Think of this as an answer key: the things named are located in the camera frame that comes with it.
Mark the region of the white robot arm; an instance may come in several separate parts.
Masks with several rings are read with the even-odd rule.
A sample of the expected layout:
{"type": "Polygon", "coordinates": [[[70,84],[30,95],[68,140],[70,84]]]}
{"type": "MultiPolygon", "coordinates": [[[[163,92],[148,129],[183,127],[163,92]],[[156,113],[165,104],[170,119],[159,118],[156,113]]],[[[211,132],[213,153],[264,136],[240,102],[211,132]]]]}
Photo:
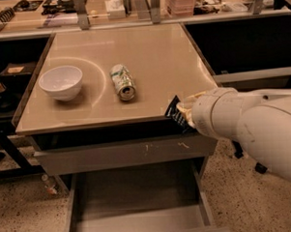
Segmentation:
{"type": "Polygon", "coordinates": [[[222,87],[176,105],[189,125],[215,139],[231,139],[243,152],[291,182],[291,89],[240,92],[222,87]]]}

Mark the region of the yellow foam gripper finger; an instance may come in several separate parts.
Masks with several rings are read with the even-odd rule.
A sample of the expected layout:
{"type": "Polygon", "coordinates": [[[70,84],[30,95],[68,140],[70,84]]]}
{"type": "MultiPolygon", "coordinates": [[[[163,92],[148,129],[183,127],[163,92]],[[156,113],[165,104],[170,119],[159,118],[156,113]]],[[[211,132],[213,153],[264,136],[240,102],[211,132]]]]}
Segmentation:
{"type": "Polygon", "coordinates": [[[181,115],[184,117],[184,119],[187,120],[187,122],[192,128],[195,128],[195,124],[192,120],[192,115],[191,115],[192,107],[198,101],[198,98],[200,98],[204,94],[205,92],[201,91],[200,93],[186,97],[185,99],[183,99],[182,101],[179,101],[176,104],[176,108],[180,111],[181,115]]]}

